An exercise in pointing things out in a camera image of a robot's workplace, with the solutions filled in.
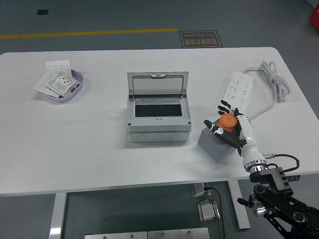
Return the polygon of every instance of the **orange bottle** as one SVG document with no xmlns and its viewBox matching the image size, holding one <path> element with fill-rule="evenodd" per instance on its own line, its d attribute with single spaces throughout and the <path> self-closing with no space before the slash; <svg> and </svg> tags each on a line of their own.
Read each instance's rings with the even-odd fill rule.
<svg viewBox="0 0 319 239">
<path fill-rule="evenodd" d="M 220 117 L 217 126 L 232 133 L 236 127 L 236 124 L 236 117 L 232 114 L 225 113 Z"/>
</svg>

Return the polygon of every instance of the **gray floor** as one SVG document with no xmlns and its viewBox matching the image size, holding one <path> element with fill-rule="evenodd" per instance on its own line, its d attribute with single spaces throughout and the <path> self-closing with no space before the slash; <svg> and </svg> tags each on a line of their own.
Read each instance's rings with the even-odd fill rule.
<svg viewBox="0 0 319 239">
<path fill-rule="evenodd" d="M 36 16 L 38 9 L 49 9 L 49 14 Z M 148 28 L 217 30 L 224 47 L 277 48 L 318 117 L 319 32 L 308 22 L 313 10 L 306 0 L 11 0 L 0 1 L 0 35 Z M 0 39 L 0 54 L 166 48 L 181 48 L 178 32 Z M 318 180 L 319 175 L 307 175 L 291 183 L 295 197 L 319 208 Z M 281 238 L 251 211 L 252 228 L 239 231 L 227 183 L 211 185 L 221 193 L 225 238 Z M 248 198 L 253 184 L 241 180 L 240 187 Z M 194 227 L 209 227 L 211 238 L 221 238 L 220 222 L 199 222 L 197 201 L 189 185 L 71 193 L 63 238 Z M 53 204 L 54 195 L 1 197 L 0 238 L 47 239 Z"/>
</svg>

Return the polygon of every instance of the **purple bowl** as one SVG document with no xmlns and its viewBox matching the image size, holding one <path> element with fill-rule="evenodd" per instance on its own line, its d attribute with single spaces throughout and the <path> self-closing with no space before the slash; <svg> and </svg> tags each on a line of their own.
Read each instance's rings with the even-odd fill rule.
<svg viewBox="0 0 319 239">
<path fill-rule="evenodd" d="M 77 80 L 78 82 L 80 82 L 80 85 L 71 94 L 69 94 L 66 97 L 61 97 L 61 98 L 55 98 L 53 96 L 49 96 L 49 95 L 44 94 L 44 93 L 42 93 L 42 94 L 44 94 L 45 96 L 47 96 L 47 97 L 49 97 L 49 98 L 51 98 L 53 100 L 56 100 L 56 101 L 66 101 L 66 100 L 70 99 L 72 96 L 74 96 L 83 85 L 83 76 L 79 72 L 74 71 L 72 69 L 71 69 L 71 72 L 72 72 L 72 77 L 75 80 Z"/>
</svg>

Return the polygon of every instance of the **white power strip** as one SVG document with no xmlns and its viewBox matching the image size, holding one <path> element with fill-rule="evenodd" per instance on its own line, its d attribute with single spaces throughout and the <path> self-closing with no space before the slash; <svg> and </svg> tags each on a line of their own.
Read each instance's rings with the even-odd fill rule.
<svg viewBox="0 0 319 239">
<path fill-rule="evenodd" d="M 253 79 L 250 75 L 234 71 L 223 100 L 230 104 L 231 107 L 237 107 L 239 112 L 244 114 Z"/>
</svg>

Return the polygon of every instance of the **power cord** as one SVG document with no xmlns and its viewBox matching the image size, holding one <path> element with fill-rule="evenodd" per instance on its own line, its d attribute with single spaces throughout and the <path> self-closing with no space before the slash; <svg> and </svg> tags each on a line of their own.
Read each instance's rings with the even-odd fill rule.
<svg viewBox="0 0 319 239">
<path fill-rule="evenodd" d="M 221 197 L 220 197 L 220 194 L 219 192 L 217 191 L 217 189 L 213 188 L 213 187 L 204 187 L 204 190 L 207 191 L 207 190 L 210 190 L 210 189 L 214 189 L 216 191 L 216 193 L 218 194 L 218 197 L 219 197 L 219 208 L 220 208 L 220 217 L 221 217 L 221 222 L 222 222 L 222 225 L 223 225 L 223 239 L 225 239 L 225 226 L 224 226 L 224 218 L 223 218 L 223 214 L 221 212 Z"/>
<path fill-rule="evenodd" d="M 290 154 L 283 154 L 283 153 L 282 154 L 269 154 L 269 155 L 264 155 L 264 157 L 265 157 L 265 159 L 267 159 L 267 158 L 275 158 L 275 157 L 289 157 L 289 158 L 294 159 L 296 161 L 296 167 L 285 169 L 285 170 L 283 170 L 284 173 L 294 171 L 297 168 L 299 168 L 299 166 L 300 166 L 299 160 L 296 157 L 294 157 L 294 156 L 292 156 Z M 267 164 L 267 167 L 269 167 L 269 166 L 275 166 L 276 168 L 278 168 L 278 165 L 275 164 L 275 163 Z"/>
<path fill-rule="evenodd" d="M 256 114 L 248 118 L 249 122 L 251 122 L 254 118 L 256 118 L 257 116 L 269 110 L 272 106 L 274 106 L 278 98 L 281 101 L 283 97 L 285 97 L 290 91 L 288 87 L 288 83 L 283 78 L 277 75 L 276 64 L 273 61 L 270 62 L 269 64 L 265 61 L 262 61 L 262 64 L 260 65 L 260 67 L 248 68 L 243 73 L 246 74 L 247 72 L 250 72 L 250 71 L 261 71 L 265 74 L 267 80 L 270 82 L 270 84 L 273 87 L 274 99 L 270 105 L 268 105 L 261 111 L 257 112 Z"/>
</svg>

